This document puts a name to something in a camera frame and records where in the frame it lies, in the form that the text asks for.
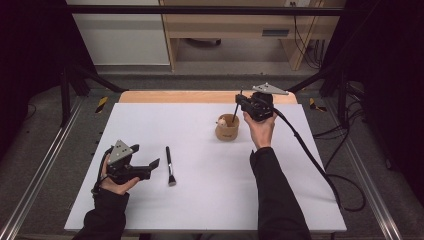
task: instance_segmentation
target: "aluminum rail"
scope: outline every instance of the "aluminum rail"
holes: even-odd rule
[[[136,5],[66,5],[48,6],[49,10],[78,14],[200,14],[200,15],[289,15],[346,16],[365,15],[365,9],[309,7],[246,7],[246,6],[136,6]]]
[[[332,102],[325,100],[329,111],[333,117],[333,120],[338,123],[338,118],[335,114],[335,106]],[[387,240],[402,240],[402,235],[396,226],[383,198],[381,197],[377,186],[371,178],[371,174],[366,169],[358,151],[353,144],[352,139],[348,136],[346,139],[346,152],[351,156],[352,167],[358,177],[358,181],[361,184],[365,196],[367,197],[368,203],[374,212],[374,216],[380,225],[381,231]]]
[[[31,183],[28,185],[20,202],[16,206],[9,220],[1,229],[0,240],[13,240],[18,234],[18,231],[22,226],[25,217],[30,211],[38,193],[40,192],[41,187],[43,186],[43,183],[47,178],[47,175],[50,172],[50,169],[53,166],[53,163],[55,162],[56,157],[59,154],[60,149],[62,148],[63,143],[66,140],[66,137],[69,134],[69,131],[75,123],[83,101],[84,98],[77,97],[73,106],[73,114],[70,120],[68,121],[67,125],[59,129],[53,143],[47,151],[43,161],[40,164],[40,167],[32,178]]]

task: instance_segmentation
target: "wooden table edge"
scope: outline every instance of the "wooden table edge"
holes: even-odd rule
[[[119,103],[235,103],[240,91],[191,91],[191,90],[131,90],[121,94]],[[253,91],[243,91],[250,97]],[[274,103],[297,104],[296,96],[273,94]]]

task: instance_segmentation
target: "black sleeve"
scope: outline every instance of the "black sleeve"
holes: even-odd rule
[[[124,231],[129,194],[118,195],[100,188],[94,209],[87,212],[84,227],[74,240],[119,240]]]
[[[258,187],[259,239],[311,239],[302,210],[270,147],[250,156]]]

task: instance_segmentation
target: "person's hand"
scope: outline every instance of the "person's hand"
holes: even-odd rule
[[[107,167],[107,162],[109,160],[109,156],[110,154],[106,156],[105,162],[103,164],[102,177],[106,176],[106,172],[107,172],[106,167]],[[135,177],[129,180],[128,182],[126,182],[125,184],[118,185],[115,182],[113,182],[112,179],[107,177],[100,183],[100,187],[103,189],[109,190],[113,193],[124,195],[128,190],[134,187],[139,181],[140,181],[140,178]]]
[[[271,147],[272,132],[274,131],[277,114],[274,113],[272,117],[262,122],[256,122],[247,112],[243,112],[243,116],[244,121],[249,125],[250,136],[252,137],[256,149],[259,150],[263,147]]]

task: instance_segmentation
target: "brush bristles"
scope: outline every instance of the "brush bristles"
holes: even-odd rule
[[[169,176],[168,185],[169,186],[174,186],[176,184],[177,184],[177,181],[175,180],[175,177],[173,175]]]

